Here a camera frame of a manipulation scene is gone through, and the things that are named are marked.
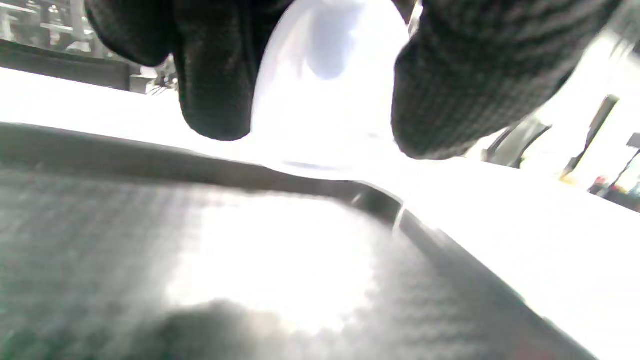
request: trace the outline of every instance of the black chair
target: black chair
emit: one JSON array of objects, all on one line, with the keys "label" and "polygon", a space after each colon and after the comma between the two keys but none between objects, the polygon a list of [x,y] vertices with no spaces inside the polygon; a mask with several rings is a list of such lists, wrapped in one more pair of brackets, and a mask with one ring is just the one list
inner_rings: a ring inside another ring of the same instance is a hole
[{"label": "black chair", "polygon": [[129,91],[128,63],[59,53],[0,40],[0,67]]}]

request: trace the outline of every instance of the white plastic object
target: white plastic object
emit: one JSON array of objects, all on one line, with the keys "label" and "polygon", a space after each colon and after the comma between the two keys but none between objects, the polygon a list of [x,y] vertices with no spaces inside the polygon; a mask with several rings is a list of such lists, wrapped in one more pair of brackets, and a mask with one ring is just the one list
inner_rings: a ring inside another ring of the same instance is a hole
[{"label": "white plastic object", "polygon": [[408,29],[391,0],[296,0],[260,65],[252,139],[289,174],[357,179],[397,147],[391,103]]}]

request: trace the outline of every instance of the black glove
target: black glove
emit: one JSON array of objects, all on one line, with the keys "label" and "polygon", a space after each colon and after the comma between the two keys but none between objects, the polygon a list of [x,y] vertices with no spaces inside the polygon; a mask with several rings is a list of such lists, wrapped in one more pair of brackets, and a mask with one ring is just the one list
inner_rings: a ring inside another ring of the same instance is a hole
[{"label": "black glove", "polygon": [[[414,158],[464,153],[557,90],[621,0],[425,1],[400,55],[392,125]],[[185,119],[198,133],[250,131],[253,86],[291,0],[85,0],[100,39],[156,66],[173,53]]]}]

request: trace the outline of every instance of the finger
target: finger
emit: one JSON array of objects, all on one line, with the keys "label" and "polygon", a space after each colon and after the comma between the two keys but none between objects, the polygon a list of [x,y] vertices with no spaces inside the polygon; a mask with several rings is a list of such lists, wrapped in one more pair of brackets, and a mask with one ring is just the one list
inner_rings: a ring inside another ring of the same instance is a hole
[{"label": "finger", "polygon": [[120,56],[155,67],[169,55],[169,0],[84,0],[84,5],[100,40]]},{"label": "finger", "polygon": [[557,90],[618,0],[426,3],[396,63],[394,136],[413,158],[459,155]]},{"label": "finger", "polygon": [[259,62],[290,2],[176,2],[180,103],[195,131],[224,141],[250,132]]}]

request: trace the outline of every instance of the table surface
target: table surface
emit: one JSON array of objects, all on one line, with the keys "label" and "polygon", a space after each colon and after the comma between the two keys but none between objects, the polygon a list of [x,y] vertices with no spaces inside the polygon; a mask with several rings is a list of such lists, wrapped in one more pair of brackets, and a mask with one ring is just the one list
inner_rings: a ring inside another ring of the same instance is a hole
[{"label": "table surface", "polygon": [[7,9],[7,10],[10,10],[10,11],[15,11],[15,12],[36,13],[36,11],[31,10],[31,9],[21,8],[19,6],[10,5],[10,4],[4,4],[4,3],[0,3],[0,8]]},{"label": "table surface", "polygon": [[[176,95],[150,97],[8,69],[0,69],[0,83],[5,122],[264,163],[251,138],[223,143],[191,131]],[[459,158],[413,161],[390,154],[358,180],[403,199],[600,359],[635,354],[640,214],[560,182]]]}]

